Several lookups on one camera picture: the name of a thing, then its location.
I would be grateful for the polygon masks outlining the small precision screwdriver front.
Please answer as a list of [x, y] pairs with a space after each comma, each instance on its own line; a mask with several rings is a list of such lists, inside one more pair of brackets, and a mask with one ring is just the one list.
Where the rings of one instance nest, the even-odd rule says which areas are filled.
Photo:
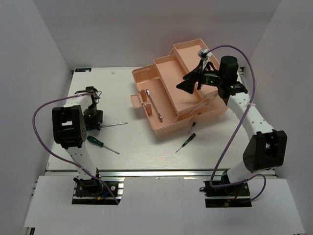
[[194, 137], [196, 136], [195, 133], [193, 133], [182, 145], [181, 147], [176, 151], [176, 153], [181, 150], [182, 148], [184, 148]]

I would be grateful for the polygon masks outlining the aluminium table edge rail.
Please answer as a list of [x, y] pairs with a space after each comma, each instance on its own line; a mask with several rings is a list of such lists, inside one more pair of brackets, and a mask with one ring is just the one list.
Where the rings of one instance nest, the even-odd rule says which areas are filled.
[[[102, 177], [209, 177], [212, 170], [99, 171]], [[47, 170], [45, 176], [77, 176], [74, 170]]]

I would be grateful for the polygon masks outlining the large green screwdriver tip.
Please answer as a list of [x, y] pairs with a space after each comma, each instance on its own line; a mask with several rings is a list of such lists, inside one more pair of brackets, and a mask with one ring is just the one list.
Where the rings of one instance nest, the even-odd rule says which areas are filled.
[[100, 125], [100, 128], [114, 127], [114, 126], [120, 126], [120, 125], [126, 125], [126, 124], [128, 124], [128, 123], [127, 122], [123, 122], [123, 123]]

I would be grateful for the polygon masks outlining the white front cover board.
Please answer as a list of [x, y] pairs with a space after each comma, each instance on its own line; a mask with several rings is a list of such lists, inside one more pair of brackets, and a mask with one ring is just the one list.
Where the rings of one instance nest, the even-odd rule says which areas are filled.
[[269, 179], [248, 208], [207, 208], [201, 179], [127, 178], [119, 205], [73, 205], [70, 177], [42, 176], [25, 226], [37, 235], [295, 235], [287, 182]]

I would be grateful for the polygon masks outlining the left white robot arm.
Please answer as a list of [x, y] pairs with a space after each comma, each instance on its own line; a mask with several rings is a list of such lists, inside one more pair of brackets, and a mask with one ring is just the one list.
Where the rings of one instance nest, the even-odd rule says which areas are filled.
[[78, 164], [78, 180], [88, 181], [86, 188], [92, 195], [99, 195], [103, 191], [103, 183], [98, 180], [101, 176], [85, 145], [87, 131], [100, 130], [103, 122], [103, 111], [97, 108], [100, 99], [98, 93], [95, 87], [86, 87], [77, 91], [76, 97], [70, 98], [65, 105], [52, 109], [54, 140]]

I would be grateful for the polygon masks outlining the silver ratchet wrench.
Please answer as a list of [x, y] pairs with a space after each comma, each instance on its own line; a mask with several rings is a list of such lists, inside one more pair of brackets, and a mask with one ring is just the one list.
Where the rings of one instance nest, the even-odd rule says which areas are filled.
[[156, 114], [157, 114], [157, 116], [158, 116], [159, 121], [160, 121], [160, 122], [163, 122], [163, 117], [162, 117], [161, 113], [159, 112], [159, 110], [158, 110], [158, 108], [157, 108], [155, 102], [153, 101], [153, 98], [152, 98], [152, 96], [151, 96], [151, 93], [150, 93], [150, 91], [149, 91], [148, 89], [146, 89], [146, 94], [147, 94], [148, 98], [150, 99], [151, 104], [153, 105], [153, 107], [154, 107], [154, 109], [155, 109], [155, 111], [156, 111]]

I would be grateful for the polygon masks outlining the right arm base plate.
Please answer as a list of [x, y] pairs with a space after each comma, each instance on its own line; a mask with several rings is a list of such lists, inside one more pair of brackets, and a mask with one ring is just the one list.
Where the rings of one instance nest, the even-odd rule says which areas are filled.
[[224, 187], [213, 188], [209, 181], [204, 181], [204, 186], [199, 188], [205, 196], [206, 208], [250, 208], [250, 191], [247, 183]]

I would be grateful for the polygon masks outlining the pink plastic toolbox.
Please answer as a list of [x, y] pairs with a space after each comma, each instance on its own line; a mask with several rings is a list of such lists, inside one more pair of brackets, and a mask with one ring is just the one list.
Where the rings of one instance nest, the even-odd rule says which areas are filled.
[[215, 78], [220, 63], [202, 39], [173, 45], [170, 53], [154, 59], [151, 65], [132, 72], [137, 94], [130, 99], [134, 108], [142, 107], [157, 136], [184, 128], [193, 122], [208, 121], [223, 115], [228, 107], [218, 88], [205, 85]]

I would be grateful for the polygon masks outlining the large green screwdriver front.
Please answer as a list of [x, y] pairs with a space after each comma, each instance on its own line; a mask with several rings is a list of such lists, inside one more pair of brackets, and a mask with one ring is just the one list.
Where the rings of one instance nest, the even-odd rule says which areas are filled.
[[113, 153], [115, 153], [117, 155], [120, 154], [119, 152], [113, 150], [112, 148], [109, 148], [109, 147], [105, 146], [104, 143], [101, 142], [100, 140], [98, 140], [96, 137], [87, 136], [87, 141], [89, 141], [90, 143], [92, 143], [94, 145], [97, 145], [97, 146], [99, 146], [101, 148], [105, 148], [105, 149], [107, 149], [107, 150], [109, 150], [109, 151], [111, 151], [111, 152], [113, 152]]

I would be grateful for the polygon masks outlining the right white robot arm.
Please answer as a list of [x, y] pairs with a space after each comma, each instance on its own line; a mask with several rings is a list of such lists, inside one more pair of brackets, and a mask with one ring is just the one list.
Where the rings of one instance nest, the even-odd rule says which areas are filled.
[[209, 59], [202, 57], [196, 68], [176, 86], [189, 94], [200, 90], [203, 85], [217, 87], [218, 96], [237, 116], [239, 126], [249, 137], [242, 161], [223, 173], [219, 185], [211, 184], [213, 188], [221, 188], [226, 195], [233, 195], [240, 184], [261, 172], [281, 166], [287, 145], [286, 133], [275, 130], [265, 121], [252, 103], [246, 87], [237, 80], [238, 68], [237, 58], [233, 56], [222, 57], [218, 69]]

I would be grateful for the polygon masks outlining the blue label left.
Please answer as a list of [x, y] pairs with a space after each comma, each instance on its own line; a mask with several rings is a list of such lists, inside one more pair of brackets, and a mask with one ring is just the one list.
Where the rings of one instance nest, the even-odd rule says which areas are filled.
[[76, 68], [75, 72], [90, 72], [91, 68]]

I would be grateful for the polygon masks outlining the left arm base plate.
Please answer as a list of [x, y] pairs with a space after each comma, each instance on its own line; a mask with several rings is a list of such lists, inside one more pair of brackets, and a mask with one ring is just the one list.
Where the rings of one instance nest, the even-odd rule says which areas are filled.
[[[71, 203], [73, 205], [118, 205], [105, 185], [95, 179], [73, 178], [75, 187]], [[104, 181], [118, 202], [123, 194], [124, 181], [108, 179]]]

